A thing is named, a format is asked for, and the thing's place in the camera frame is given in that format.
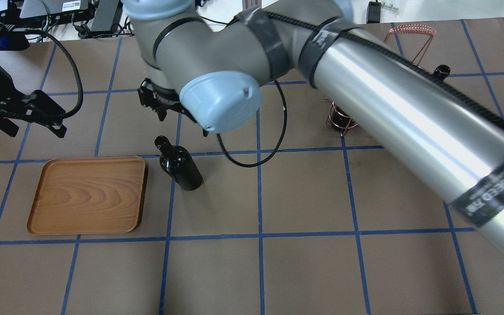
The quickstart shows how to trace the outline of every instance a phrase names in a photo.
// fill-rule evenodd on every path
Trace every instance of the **dark glass bottle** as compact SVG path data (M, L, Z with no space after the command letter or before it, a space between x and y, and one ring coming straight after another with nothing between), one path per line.
M441 81L444 81L450 75L450 67L446 64L442 64L437 66L433 72L433 77L438 78Z
M203 177L188 150L173 146L165 136L158 136L154 145L161 151L161 168L170 175L182 189L192 191L200 187Z

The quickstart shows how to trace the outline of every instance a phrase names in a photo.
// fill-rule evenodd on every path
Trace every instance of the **robotic arm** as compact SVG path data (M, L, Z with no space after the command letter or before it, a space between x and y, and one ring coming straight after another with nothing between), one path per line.
M298 68L504 254L504 120L352 24L348 1L280 0L220 32L193 0L123 2L145 88L204 131L242 125L260 86Z

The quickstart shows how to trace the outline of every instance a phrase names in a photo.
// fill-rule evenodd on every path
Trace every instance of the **blue cap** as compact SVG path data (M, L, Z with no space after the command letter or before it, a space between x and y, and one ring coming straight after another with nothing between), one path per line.
M122 0L124 11L134 20L170 18L194 5L194 0Z
M344 18L354 19L354 9L351 6L351 0L333 0L336 6L342 11Z
M191 80L180 102L206 131L224 133L254 116L262 103L258 81L238 71L218 71Z

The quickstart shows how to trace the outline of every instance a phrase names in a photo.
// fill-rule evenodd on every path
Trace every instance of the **brown tray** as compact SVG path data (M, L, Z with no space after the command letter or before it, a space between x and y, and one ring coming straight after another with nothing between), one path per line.
M128 233L140 223L146 183L139 156L49 161L26 228L34 235Z

